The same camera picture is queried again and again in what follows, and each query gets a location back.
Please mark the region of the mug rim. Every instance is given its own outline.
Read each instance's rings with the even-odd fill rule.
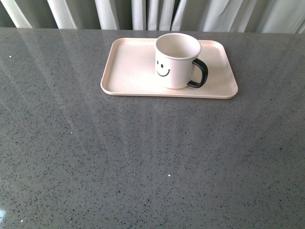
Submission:
[[[163,38],[163,37],[166,37],[166,36],[172,36],[172,35],[179,35],[179,36],[184,36],[184,37],[188,37],[188,38],[191,38],[194,40],[194,42],[198,43],[199,45],[199,50],[196,54],[192,55],[192,56],[187,56],[187,57],[174,57],[174,56],[169,56],[169,55],[166,55],[165,53],[163,53],[162,51],[160,51],[160,49],[157,47],[157,42],[159,39]],[[193,36],[191,35],[188,35],[188,34],[185,34],[185,33],[179,33],[179,32],[173,32],[173,33],[166,33],[166,34],[163,34],[161,35],[160,37],[157,38],[155,44],[155,49],[160,52],[162,55],[164,55],[165,57],[169,58],[169,59],[172,59],[172,60],[189,60],[189,59],[193,59],[193,58],[197,58],[198,55],[201,53],[202,51],[202,46],[201,46],[201,43]]]

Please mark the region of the tray rim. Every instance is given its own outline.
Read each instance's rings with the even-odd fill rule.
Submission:
[[[115,41],[113,41],[113,43],[111,45],[111,48],[110,48],[110,51],[109,51],[109,56],[108,56],[108,59],[107,59],[106,65],[105,65],[105,69],[104,69],[104,72],[103,72],[103,75],[102,75],[101,83],[100,83],[101,88],[102,88],[102,90],[105,93],[110,94],[110,95],[116,95],[116,96],[184,97],[184,98],[199,98],[199,99],[203,99],[203,98],[206,98],[206,99],[230,99],[230,98],[234,97],[237,94],[237,92],[238,92],[238,85],[237,85],[236,79],[234,77],[234,74],[233,74],[231,65],[229,63],[229,60],[227,58],[224,46],[222,44],[220,44],[219,42],[213,41],[213,40],[198,40],[198,41],[200,43],[201,42],[210,42],[210,43],[213,43],[214,45],[218,46],[218,49],[221,49],[225,53],[225,56],[226,56],[226,58],[228,60],[229,67],[230,67],[230,70],[231,70],[231,73],[232,73],[232,77],[233,77],[233,79],[235,81],[235,85],[236,85],[236,90],[233,91],[232,94],[229,94],[229,95],[226,95],[226,96],[223,96],[223,95],[204,95],[204,96],[200,96],[200,95],[180,94],[180,93],[174,93],[174,94],[152,94],[152,93],[145,93],[144,94],[142,92],[140,92],[140,93],[139,92],[113,92],[113,91],[107,90],[103,86],[103,84],[106,83],[105,82],[106,79],[105,79],[104,76],[106,75],[106,72],[109,69],[109,68],[107,68],[108,65],[110,65],[112,59],[115,58],[116,53],[114,51],[116,51],[116,48],[120,45],[120,43],[123,43],[124,41],[135,42],[135,41],[139,41],[139,40],[141,40],[141,42],[152,42],[152,41],[157,40],[157,38],[130,38],[130,37],[123,37],[123,38],[118,38]]]

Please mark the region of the speckled granite surface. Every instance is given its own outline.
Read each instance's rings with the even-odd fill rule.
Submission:
[[[305,36],[190,32],[232,99],[102,91],[114,40],[164,33],[0,29],[2,228],[304,228]]]

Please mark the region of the smile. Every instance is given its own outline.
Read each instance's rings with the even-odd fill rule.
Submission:
[[[159,75],[159,76],[162,76],[162,77],[165,77],[165,76],[167,76],[169,73],[170,73],[170,70],[168,70],[168,72],[167,72],[166,75],[160,75],[159,73],[158,73],[158,75]]]

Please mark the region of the smiley face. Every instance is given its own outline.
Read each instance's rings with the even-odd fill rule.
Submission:
[[[159,72],[161,72],[161,73],[163,73],[163,74],[160,74],[159,72],[158,72],[158,70],[156,70],[157,71],[157,73],[158,73],[158,75],[159,76],[162,76],[162,77],[165,77],[165,76],[167,76],[169,73],[170,73],[170,71],[171,70],[165,70],[165,67],[164,67],[164,65],[162,64],[162,63],[160,63],[160,65],[159,65],[159,61],[157,61],[157,69],[159,68]]]

